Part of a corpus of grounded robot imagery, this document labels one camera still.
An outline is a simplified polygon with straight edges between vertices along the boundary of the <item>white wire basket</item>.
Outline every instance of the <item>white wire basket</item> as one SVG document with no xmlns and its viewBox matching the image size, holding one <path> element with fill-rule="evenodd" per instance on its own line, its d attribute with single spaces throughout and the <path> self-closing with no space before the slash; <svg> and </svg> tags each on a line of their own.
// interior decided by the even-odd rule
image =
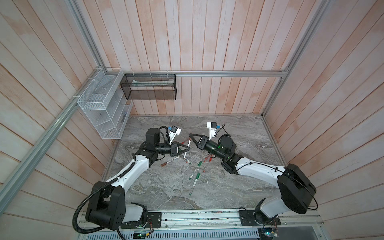
<svg viewBox="0 0 384 240">
<path fill-rule="evenodd" d="M 92 125 L 104 139 L 121 139 L 133 103 L 127 105 L 127 99 L 119 83 L 121 69 L 113 69 L 116 74 L 109 74 L 100 69 L 96 77 L 80 96 L 78 104 Z"/>
<path fill-rule="evenodd" d="M 106 110 L 123 77 L 120 68 L 100 68 L 77 101 L 82 109 Z"/>
</svg>

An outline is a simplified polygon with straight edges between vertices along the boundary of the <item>gray marble surface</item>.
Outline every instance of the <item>gray marble surface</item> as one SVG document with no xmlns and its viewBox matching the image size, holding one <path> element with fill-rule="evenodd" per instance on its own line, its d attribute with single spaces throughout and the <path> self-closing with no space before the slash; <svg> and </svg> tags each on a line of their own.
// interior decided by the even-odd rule
<svg viewBox="0 0 384 240">
<path fill-rule="evenodd" d="M 149 128 L 175 125 L 182 129 L 175 141 L 183 142 L 191 132 L 208 136 L 207 122 L 217 122 L 218 125 L 225 123 L 225 130 L 237 144 L 237 154 L 255 161 L 281 165 L 262 120 L 256 115 L 131 117 L 121 139 L 110 177 L 131 161 L 131 153 L 136 152 L 145 141 L 145 133 Z M 202 164 L 201 176 L 190 196 L 194 178 L 189 180 L 189 176 L 206 154 L 206 151 L 199 150 L 191 143 L 191 150 L 187 153 L 191 164 L 177 159 L 161 167 L 161 163 L 171 160 L 169 155 L 155 162 L 130 187 L 126 202 L 146 205 L 149 210 L 255 207 L 261 199 L 271 197 L 278 191 L 264 181 L 229 174 L 221 166 L 220 159 L 216 158 L 208 165 L 206 172 L 203 170 L 207 162 Z"/>
</svg>

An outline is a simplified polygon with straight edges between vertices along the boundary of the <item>wooden wall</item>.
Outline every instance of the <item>wooden wall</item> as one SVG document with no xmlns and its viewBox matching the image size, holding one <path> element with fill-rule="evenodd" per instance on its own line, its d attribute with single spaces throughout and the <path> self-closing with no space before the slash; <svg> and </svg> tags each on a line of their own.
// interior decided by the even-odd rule
<svg viewBox="0 0 384 240">
<path fill-rule="evenodd" d="M 266 116 L 333 239 L 384 238 L 383 13 L 382 0 L 335 1 Z"/>
<path fill-rule="evenodd" d="M 319 0 L 77 0 L 108 67 L 280 70 Z M 178 78 L 176 101 L 131 114 L 261 113 L 276 78 Z"/>
<path fill-rule="evenodd" d="M 0 1 L 0 185 L 96 67 L 65 1 Z M 113 142 L 76 111 L 4 214 L 1 239 L 72 239 Z"/>
</svg>

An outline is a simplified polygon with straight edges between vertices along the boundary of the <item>green marker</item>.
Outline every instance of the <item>green marker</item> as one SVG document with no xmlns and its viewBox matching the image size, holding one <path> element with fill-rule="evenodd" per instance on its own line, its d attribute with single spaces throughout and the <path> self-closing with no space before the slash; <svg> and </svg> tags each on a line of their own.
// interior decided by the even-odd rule
<svg viewBox="0 0 384 240">
<path fill-rule="evenodd" d="M 199 169 L 200 165 L 203 163 L 203 161 L 200 161 L 199 164 L 197 165 L 197 167 L 195 168 L 195 170 L 193 171 L 192 175 L 189 177 L 189 180 L 191 180 L 191 178 L 193 177 L 193 175 L 195 174 L 195 172 Z"/>
<path fill-rule="evenodd" d="M 193 189 L 195 188 L 196 182 L 199 179 L 199 177 L 200 177 L 200 173 L 198 172 L 197 175 L 196 175 L 195 182 L 193 183 L 193 186 L 191 188 L 191 191 L 189 192 L 189 195 L 192 195 Z"/>
</svg>

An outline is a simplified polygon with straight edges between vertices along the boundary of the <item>black mounting plate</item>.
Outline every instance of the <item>black mounting plate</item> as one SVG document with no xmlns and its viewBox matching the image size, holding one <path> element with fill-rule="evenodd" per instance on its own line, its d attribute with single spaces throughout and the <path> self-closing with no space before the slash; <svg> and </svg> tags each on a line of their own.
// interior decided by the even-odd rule
<svg viewBox="0 0 384 240">
<path fill-rule="evenodd" d="M 253 212 L 254 210 L 239 211 L 240 221 L 242 226 L 259 226 L 260 225 L 255 221 L 255 216 L 253 215 Z M 276 221 L 276 225 L 281 225 L 280 218 L 275 217 L 274 220 Z M 268 225 L 275 225 L 275 222 L 272 220 L 272 223 L 271 222 L 267 223 L 267 226 Z"/>
<path fill-rule="evenodd" d="M 160 226 L 161 226 L 161 212 L 149 212 L 147 220 L 150 220 L 152 222 L 153 228 L 160 228 Z M 121 227 L 121 229 L 137 229 L 137 230 L 150 228 L 149 224 L 147 224 L 145 228 L 137 228 L 137 227 L 135 227 L 135 225 L 133 225 L 131 223 L 126 223 L 124 225 L 121 225 L 120 227 Z"/>
</svg>

